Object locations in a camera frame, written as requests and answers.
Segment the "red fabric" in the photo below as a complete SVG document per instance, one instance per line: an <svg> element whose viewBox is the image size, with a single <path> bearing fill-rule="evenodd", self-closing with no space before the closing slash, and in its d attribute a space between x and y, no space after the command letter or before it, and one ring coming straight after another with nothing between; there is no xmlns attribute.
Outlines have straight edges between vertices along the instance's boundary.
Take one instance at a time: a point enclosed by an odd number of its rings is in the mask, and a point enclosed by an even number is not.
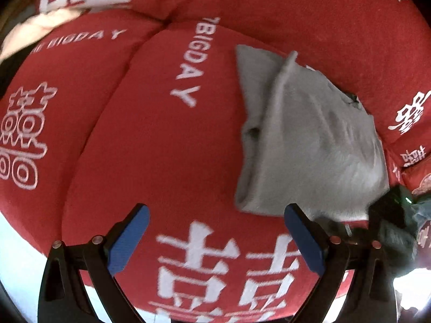
<svg viewBox="0 0 431 323"><path fill-rule="evenodd" d="M385 148L383 149L383 153L386 159L389 186L394 187L399 184L406 185L402 178L402 168L395 162L395 159L393 158L393 153Z"/></svg>
<svg viewBox="0 0 431 323"><path fill-rule="evenodd" d="M134 52L159 28L131 11L82 16L39 43L0 102L0 210L45 254L61 238L66 192L91 130ZM125 31L113 39L115 30ZM21 89L38 90L26 97Z"/></svg>
<svg viewBox="0 0 431 323"><path fill-rule="evenodd" d="M418 234L418 254L416 257L417 268L431 269L431 221L425 222Z"/></svg>
<svg viewBox="0 0 431 323"><path fill-rule="evenodd" d="M417 123L395 141L390 150L396 163L402 167L412 166L425 159L431 151L431 118Z"/></svg>
<svg viewBox="0 0 431 323"><path fill-rule="evenodd" d="M431 191L431 155L402 173L407 187L414 195Z"/></svg>
<svg viewBox="0 0 431 323"><path fill-rule="evenodd" d="M221 25L285 53L298 51L359 96L388 144L408 128L399 126L397 111L429 91L430 29L410 0L40 0L40 9L118 4L161 20L220 17Z"/></svg>
<svg viewBox="0 0 431 323"><path fill-rule="evenodd" d="M137 202L146 203L151 211L150 225L126 270L117 276L134 305L151 312L169 312L185 321L195 321L200 312L213 312L210 317L215 322L226 322L230 317L244 321L285 317L298 310L316 275L294 253L297 248L292 241L283 249L288 232L282 218L241 213L234 206L245 120L235 46L271 48L215 26L213 40L201 44L207 49L196 51L201 55L190 53L199 45L191 43L202 35L196 34L199 27L198 22L174 23L136 53L80 157L65 204L63 239L67 244L87 242L94 234L106 233ZM199 61L187 60L191 55ZM196 76L181 78L184 64L194 66L189 74ZM195 90L188 101L172 92L186 89ZM218 249L220 254L203 256L195 268L186 252L195 254L201 245L193 243L187 248L186 244L202 232L207 235L199 238L203 246ZM172 245L175 241L183 242L182 248ZM286 259L274 264L274 272L247 274L270 269L273 259L269 256L277 242ZM247 258L250 253L259 253L261 258ZM218 261L225 263L226 271L211 271ZM171 276L201 283L213 278L226 287L216 300L203 299L189 311L190 298L180 296L182 302L174 307L173 293L166 289ZM288 286L290 276L294 281L284 294L281 281ZM351 275L340 294L346 292L350 280ZM277 291L280 297L268 301L265 309L268 298L257 299L253 308L246 294L253 291L253 283L265 281L280 282L259 287L251 297ZM250 289L240 304L246 283ZM203 298L206 286L181 279L173 290Z"/></svg>

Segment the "metal screw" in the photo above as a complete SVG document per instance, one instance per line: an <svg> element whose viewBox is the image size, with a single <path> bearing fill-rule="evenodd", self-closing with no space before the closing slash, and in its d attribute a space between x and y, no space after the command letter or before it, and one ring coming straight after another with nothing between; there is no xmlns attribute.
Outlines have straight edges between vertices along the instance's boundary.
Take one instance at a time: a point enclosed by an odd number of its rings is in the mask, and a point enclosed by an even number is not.
<svg viewBox="0 0 431 323"><path fill-rule="evenodd" d="M341 244L341 238L339 236L330 236L329 241L332 244Z"/></svg>
<svg viewBox="0 0 431 323"><path fill-rule="evenodd" d="M54 248L54 249L58 249L61 245L62 245L61 240L56 240L56 241L53 243L53 248Z"/></svg>
<svg viewBox="0 0 431 323"><path fill-rule="evenodd" d="M93 244L100 244L103 241L103 237L102 236L95 236L93 237L93 239L91 240Z"/></svg>
<svg viewBox="0 0 431 323"><path fill-rule="evenodd" d="M373 240L371 242L371 245L373 246L374 249L380 249L381 248L381 243L378 240Z"/></svg>

